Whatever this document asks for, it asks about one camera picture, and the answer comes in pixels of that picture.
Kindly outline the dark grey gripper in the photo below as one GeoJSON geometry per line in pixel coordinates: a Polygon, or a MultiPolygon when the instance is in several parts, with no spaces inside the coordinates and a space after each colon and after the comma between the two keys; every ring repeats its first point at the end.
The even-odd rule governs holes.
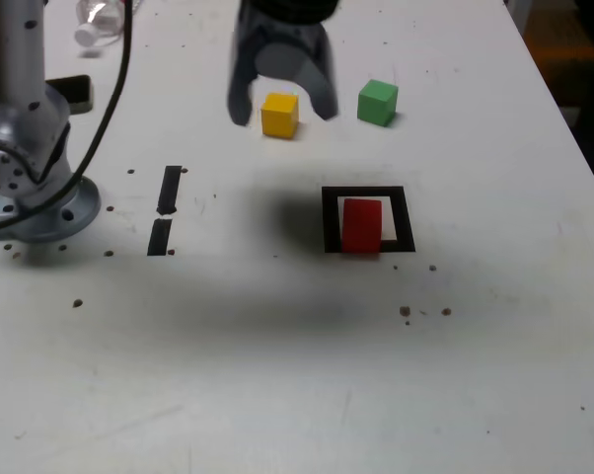
{"type": "Polygon", "coordinates": [[[322,25],[293,25],[269,17],[248,17],[238,23],[235,36],[227,94],[234,124],[249,123],[253,109],[251,86],[259,75],[300,86],[321,119],[337,116],[333,56],[322,25]],[[298,47],[317,50],[310,53],[298,47]]]}

